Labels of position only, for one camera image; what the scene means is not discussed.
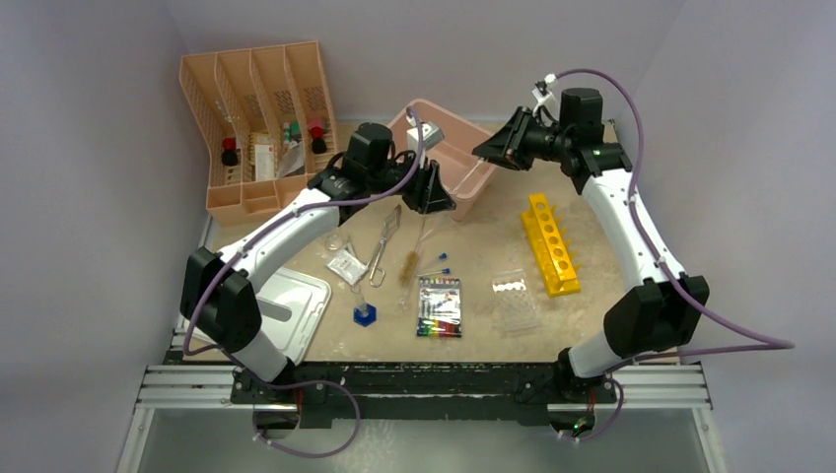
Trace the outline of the pink plastic bin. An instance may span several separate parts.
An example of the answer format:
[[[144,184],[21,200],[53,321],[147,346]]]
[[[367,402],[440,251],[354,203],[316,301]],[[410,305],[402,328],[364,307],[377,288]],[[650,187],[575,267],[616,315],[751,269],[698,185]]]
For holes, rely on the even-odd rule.
[[[451,218],[461,222],[488,188],[497,169],[489,164],[480,164],[471,154],[492,133],[440,105],[418,99],[410,102],[387,124],[398,150],[409,148],[408,107],[416,111],[424,122],[438,125],[444,133],[445,138],[431,148],[428,155],[441,165],[442,184],[456,202]]]

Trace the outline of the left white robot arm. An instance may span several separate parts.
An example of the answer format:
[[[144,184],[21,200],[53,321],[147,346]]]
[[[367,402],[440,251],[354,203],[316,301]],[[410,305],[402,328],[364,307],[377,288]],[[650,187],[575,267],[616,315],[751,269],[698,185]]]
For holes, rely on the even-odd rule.
[[[200,330],[213,348],[250,371],[256,376],[256,391],[268,402],[288,399],[294,377],[286,369],[297,361],[265,333],[257,294],[315,239],[369,204],[394,195],[424,215],[455,207],[436,160],[384,159],[378,168],[361,169],[344,159],[317,173],[287,208],[250,235],[219,251],[195,249],[187,258],[179,308],[188,321],[186,334]]]

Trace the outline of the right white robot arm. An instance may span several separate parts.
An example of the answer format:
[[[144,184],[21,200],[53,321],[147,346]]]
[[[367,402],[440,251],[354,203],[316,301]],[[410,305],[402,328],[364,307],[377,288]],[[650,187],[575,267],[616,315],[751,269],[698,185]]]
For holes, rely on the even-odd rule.
[[[635,167],[623,147],[603,138],[603,98],[590,88],[562,92],[555,124],[538,122],[520,106],[493,136],[472,153],[491,165],[529,170],[535,160],[559,164],[589,204],[618,258],[625,293],[605,314],[600,331],[562,350],[553,365],[553,386],[576,401],[602,382],[606,372],[635,356],[665,352],[689,343],[701,317],[687,301],[706,302],[702,276],[690,276],[664,250],[658,232],[640,232],[633,218],[646,213],[629,184]]]

